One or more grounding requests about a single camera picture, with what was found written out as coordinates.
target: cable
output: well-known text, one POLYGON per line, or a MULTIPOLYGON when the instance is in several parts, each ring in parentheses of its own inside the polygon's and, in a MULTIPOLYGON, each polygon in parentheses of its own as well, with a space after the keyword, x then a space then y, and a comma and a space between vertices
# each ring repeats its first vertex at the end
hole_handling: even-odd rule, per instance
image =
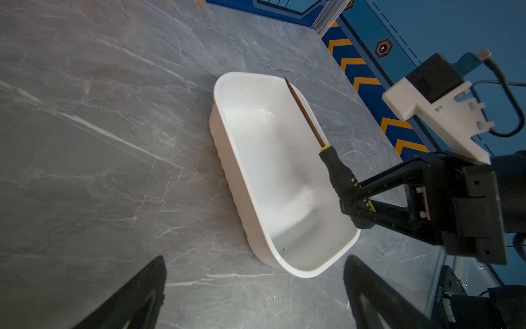
MULTIPOLYGON (((513 131, 511 131, 509 133, 499 133, 499 132, 495 131, 493 128, 491 128, 489 133, 494 135, 494 136, 498 136, 498 137, 511 137, 511 136, 517 135, 522 130, 522 128, 524 128, 524 112, 522 111, 522 108, 521 108, 519 102, 515 98, 515 95, 511 92, 510 85, 526 87, 526 84, 518 83, 518 82, 508 83, 508 81, 506 80, 506 77, 504 76, 504 73, 502 72, 500 67, 491 58, 485 59, 484 60, 484 64, 490 70, 492 70, 493 73, 495 73, 495 76, 497 77, 498 81, 495 81, 495 80, 481 80, 481 81, 475 82, 470 87, 470 90, 471 90, 471 93, 473 94, 473 97, 475 97, 477 102, 479 102, 479 103, 481 102, 479 94, 477 93, 477 91, 474 88, 475 85, 481 84, 481 83, 497 83, 498 82, 500 85, 502 85, 502 88, 504 89, 504 92, 506 93, 506 96, 510 100, 511 105, 513 105, 513 108, 515 109, 515 111, 516 111, 516 113, 517 113, 517 115, 519 117, 519 124, 517 125, 517 127, 513 131)), ((488 120, 488 117, 486 116, 486 113, 485 113, 484 109, 482 109, 482 114, 484 115, 484 118, 486 118, 486 120, 488 120)))

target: white tray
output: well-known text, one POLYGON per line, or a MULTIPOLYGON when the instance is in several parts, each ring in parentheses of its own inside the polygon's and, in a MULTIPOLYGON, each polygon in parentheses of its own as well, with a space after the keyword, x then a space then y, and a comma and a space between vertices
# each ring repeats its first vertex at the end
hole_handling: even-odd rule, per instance
POLYGON ((216 82, 214 101, 210 131, 250 248, 295 276, 319 275, 360 230, 340 212, 319 144, 285 80, 227 73, 216 82))

